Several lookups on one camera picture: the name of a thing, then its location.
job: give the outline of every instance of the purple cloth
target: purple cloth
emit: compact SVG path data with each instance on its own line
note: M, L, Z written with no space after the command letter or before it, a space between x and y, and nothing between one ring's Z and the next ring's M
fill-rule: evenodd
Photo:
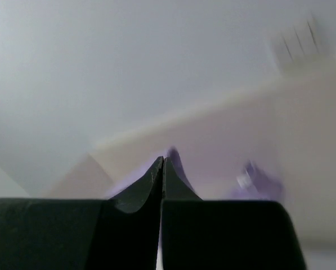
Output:
M239 187L232 194L234 200L270 200L282 202L283 185L249 162L238 177Z

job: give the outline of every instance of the white ceiling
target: white ceiling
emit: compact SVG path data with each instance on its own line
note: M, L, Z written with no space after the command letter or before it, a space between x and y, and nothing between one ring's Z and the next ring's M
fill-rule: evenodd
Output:
M91 144L274 73L266 32L336 0L0 0L0 166L36 195Z

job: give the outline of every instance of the purple object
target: purple object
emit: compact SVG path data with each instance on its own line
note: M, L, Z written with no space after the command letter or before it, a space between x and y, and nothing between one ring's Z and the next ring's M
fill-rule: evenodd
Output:
M238 178L239 187L231 194L234 200L270 200L282 202L283 185L249 162Z
M152 155L150 159L148 159L146 162L144 162L140 167L138 167L136 170L132 171L129 175L125 177L122 181L119 182L118 185L114 186L112 189L108 190L105 194L105 198L109 199L116 194L120 193L122 190L130 186L132 183L137 181L140 177L142 177L146 171L150 168L150 166L153 164L155 159L158 156L163 156L164 158L169 157L172 160L172 163L174 165L175 171L179 178L191 189L194 191L193 187L189 183L188 179L186 178L183 164L181 162L181 158L179 155L178 150L175 147L170 147L168 150L164 150L160 153L155 153L155 155Z

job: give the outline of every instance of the blurry background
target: blurry background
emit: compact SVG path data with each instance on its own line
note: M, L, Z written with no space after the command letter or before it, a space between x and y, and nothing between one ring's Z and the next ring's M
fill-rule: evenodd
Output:
M270 31L336 0L0 0L0 167L37 195L102 138L275 72Z

